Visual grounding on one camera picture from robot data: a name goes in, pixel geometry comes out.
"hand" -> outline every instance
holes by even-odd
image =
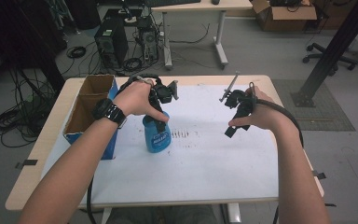
[[[251,94],[252,89],[246,90],[246,93]],[[258,99],[273,102],[273,100],[262,92],[257,86],[255,86],[255,95]],[[261,129],[269,129],[274,133],[278,132],[282,126],[291,127],[294,126],[292,121],[285,115],[281,114],[266,105],[257,104],[254,108],[254,112],[243,118],[233,119],[228,123],[229,126],[244,126],[254,125]]]
[[[150,93],[150,84],[141,81],[132,82],[121,94],[119,94],[113,103],[120,108],[125,116],[129,114],[146,114],[154,119],[168,122],[168,117],[150,105],[148,96]]]

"forearm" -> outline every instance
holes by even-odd
[[[278,146],[280,223],[330,223],[298,130],[286,121],[274,134]]]
[[[117,129],[95,121],[51,167],[25,205],[19,223],[66,223],[78,207]]]

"chair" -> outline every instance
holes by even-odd
[[[308,63],[310,61],[310,59],[312,58],[321,58],[322,55],[324,54],[325,48],[316,44],[316,43],[312,43],[311,45],[307,46],[307,51],[312,51],[313,49],[317,49],[319,50],[321,53],[315,53],[315,54],[309,54],[306,57],[303,58],[303,63]],[[339,57],[339,60],[341,62],[344,63],[349,63],[350,65],[347,67],[348,70],[353,70],[353,68],[356,66],[356,64],[358,64],[357,61],[355,61],[354,59],[350,59],[344,56]],[[334,65],[334,67],[332,68],[331,72],[330,72],[330,76],[334,75],[336,73],[336,71],[338,70],[338,66],[337,64]]]

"black wristwatch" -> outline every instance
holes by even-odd
[[[97,105],[92,110],[92,116],[95,119],[108,118],[114,123],[118,124],[118,128],[121,128],[126,120],[126,116],[123,111],[114,105],[111,99],[105,98],[98,101]]]

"table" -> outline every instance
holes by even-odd
[[[170,40],[167,35],[168,24],[191,24],[194,22],[218,23],[217,35],[213,38],[220,62],[223,68],[228,64],[226,54],[222,47],[223,26],[226,11],[231,9],[251,9],[249,0],[220,0],[219,5],[212,4],[211,0],[201,0],[200,3],[184,4],[168,7],[153,7],[152,11],[162,12],[164,31],[164,61],[165,67],[172,69]]]
[[[179,92],[181,86],[222,86],[225,87],[230,83],[233,76],[203,76],[203,77],[161,77],[164,84],[168,84],[173,80],[179,81]],[[118,77],[118,85],[124,83],[127,79],[125,77]],[[58,137],[60,136],[60,131],[62,125],[70,111],[72,104],[76,98],[77,92],[82,85],[84,78],[70,78],[66,81],[64,88],[56,101],[55,106],[52,108],[51,113],[48,117],[48,120],[37,139],[34,148],[28,158],[28,160],[37,160],[36,165],[26,165],[23,167],[21,174],[11,191],[6,208],[8,210],[21,210],[25,205],[28,198],[31,196],[31,193],[37,186],[40,181],[42,171],[44,169],[45,163],[48,159],[50,151],[55,147]],[[247,85],[247,83],[253,81],[255,85],[259,86],[266,94],[272,97],[277,104],[282,104],[279,99],[277,92],[275,91],[273,84],[269,77],[267,76],[239,76],[237,79],[237,84]],[[315,181],[320,189],[322,195],[324,194],[322,187],[320,186],[319,180],[315,177]],[[278,199],[278,191],[275,190],[272,196],[258,195],[253,198],[237,198],[235,196],[231,198],[218,198],[218,199],[196,199],[189,200],[188,198],[183,201],[159,201],[158,199],[153,202],[150,201],[150,195],[148,195],[149,201],[135,202],[131,201],[130,203],[99,203],[94,204],[95,207],[109,207],[109,206],[128,206],[128,205],[159,205],[159,204],[189,204],[189,203],[244,203],[244,202],[261,202],[261,201],[276,201]],[[155,199],[158,195],[152,195],[151,198]]]

